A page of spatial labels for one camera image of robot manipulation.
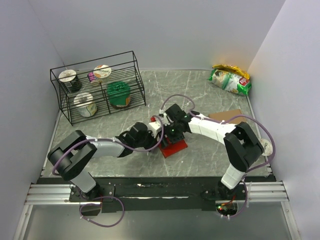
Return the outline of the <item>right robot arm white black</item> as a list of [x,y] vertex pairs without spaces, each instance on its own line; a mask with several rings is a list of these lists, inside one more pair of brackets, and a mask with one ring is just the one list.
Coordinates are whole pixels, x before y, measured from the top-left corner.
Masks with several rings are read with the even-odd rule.
[[188,132],[225,146],[229,166],[215,188],[223,199],[228,200],[236,194],[236,187],[264,152],[256,134],[244,121],[239,124],[216,122],[197,111],[186,113],[177,104],[167,110],[160,109],[159,113],[165,122],[164,133],[171,143],[182,140]]

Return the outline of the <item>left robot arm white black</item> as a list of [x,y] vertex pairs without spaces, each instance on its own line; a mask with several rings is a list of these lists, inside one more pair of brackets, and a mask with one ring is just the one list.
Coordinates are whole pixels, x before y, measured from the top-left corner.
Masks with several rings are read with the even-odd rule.
[[159,121],[147,125],[135,123],[129,130],[112,138],[94,138],[76,130],[57,144],[47,154],[53,165],[52,173],[71,182],[87,201],[94,201],[102,194],[101,187],[85,170],[92,158],[123,158],[133,152],[150,152],[161,142],[163,124]]

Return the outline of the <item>red paper box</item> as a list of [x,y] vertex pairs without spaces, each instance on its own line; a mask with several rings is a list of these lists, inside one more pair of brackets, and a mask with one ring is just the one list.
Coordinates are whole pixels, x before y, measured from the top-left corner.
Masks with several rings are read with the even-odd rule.
[[169,143],[166,147],[162,147],[161,145],[158,146],[165,159],[186,149],[187,147],[188,145],[184,140],[180,140],[177,143]]

